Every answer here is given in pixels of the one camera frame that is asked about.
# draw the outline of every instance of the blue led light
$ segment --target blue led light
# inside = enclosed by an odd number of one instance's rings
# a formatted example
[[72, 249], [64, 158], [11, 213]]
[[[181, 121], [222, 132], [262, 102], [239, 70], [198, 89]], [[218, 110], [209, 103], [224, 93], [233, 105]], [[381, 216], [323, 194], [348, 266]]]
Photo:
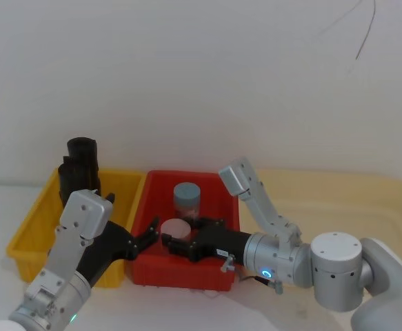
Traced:
[[262, 275], [265, 278], [271, 278], [272, 277], [271, 272], [269, 272], [268, 270], [262, 270]]

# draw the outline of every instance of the cable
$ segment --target cable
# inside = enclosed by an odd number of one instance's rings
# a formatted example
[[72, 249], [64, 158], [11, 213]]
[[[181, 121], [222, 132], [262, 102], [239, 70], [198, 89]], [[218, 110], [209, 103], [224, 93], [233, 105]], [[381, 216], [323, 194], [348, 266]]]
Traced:
[[256, 276], [247, 276], [247, 277], [239, 278], [239, 283], [242, 283], [243, 281], [247, 281], [248, 279], [256, 279]]
[[376, 9], [376, 0], [374, 0], [374, 12], [372, 13], [371, 22], [369, 23], [369, 28], [368, 28], [368, 31], [366, 32], [365, 39], [363, 40], [363, 43], [361, 43], [359, 52], [357, 53], [357, 56], [355, 57], [356, 60], [359, 59], [361, 50], [363, 49], [363, 47], [364, 47], [364, 45], [365, 45], [365, 42], [366, 42], [366, 39], [367, 39], [368, 36], [369, 36], [369, 32], [371, 31], [372, 22], [374, 21], [374, 18], [375, 18], [375, 9]]
[[260, 276], [255, 276], [254, 278], [255, 281], [258, 281], [259, 283], [262, 283], [265, 286], [269, 286], [269, 285], [275, 285], [275, 283], [269, 279], [265, 279], [263, 277]]
[[325, 34], [328, 30], [330, 30], [338, 22], [340, 22], [342, 19], [347, 17], [347, 15], [350, 14], [351, 11], [353, 11], [355, 8], [357, 8], [359, 6], [359, 4], [362, 2], [363, 2], [363, 0], [358, 0], [357, 3], [354, 5], [354, 7], [349, 9], [347, 12], [345, 12], [343, 15], [341, 15], [338, 19], [335, 19], [330, 25], [328, 25], [326, 28], [324, 28], [322, 31], [320, 31], [318, 35], [321, 36], [322, 34]]

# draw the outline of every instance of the red plastic bin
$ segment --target red plastic bin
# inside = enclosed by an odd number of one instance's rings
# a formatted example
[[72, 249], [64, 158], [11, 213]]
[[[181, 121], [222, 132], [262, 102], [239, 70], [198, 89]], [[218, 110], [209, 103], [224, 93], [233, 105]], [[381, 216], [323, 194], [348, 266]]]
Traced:
[[[189, 181], [201, 189], [201, 217], [223, 219], [229, 229], [239, 230], [239, 202], [231, 197], [218, 174], [205, 172], [151, 171], [132, 227], [133, 235], [146, 230], [154, 217], [160, 226], [175, 218], [173, 187]], [[172, 255], [161, 240], [141, 253], [132, 264], [133, 282], [138, 285], [229, 291], [234, 273], [221, 272], [222, 260], [206, 258], [197, 263]]]

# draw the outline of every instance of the white wall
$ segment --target white wall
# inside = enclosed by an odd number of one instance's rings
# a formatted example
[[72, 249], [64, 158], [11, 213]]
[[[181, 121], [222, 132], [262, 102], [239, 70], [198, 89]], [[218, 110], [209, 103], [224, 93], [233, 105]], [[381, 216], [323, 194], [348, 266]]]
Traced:
[[0, 0], [0, 181], [41, 183], [69, 138], [101, 166], [402, 178], [402, 0]]

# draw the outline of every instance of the gray lid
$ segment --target gray lid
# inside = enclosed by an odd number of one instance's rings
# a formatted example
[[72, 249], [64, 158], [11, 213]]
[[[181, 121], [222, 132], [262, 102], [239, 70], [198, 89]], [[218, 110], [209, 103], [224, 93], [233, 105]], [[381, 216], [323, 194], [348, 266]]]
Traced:
[[173, 189], [173, 201], [175, 204], [192, 207], [201, 200], [201, 189], [193, 183], [180, 183]]

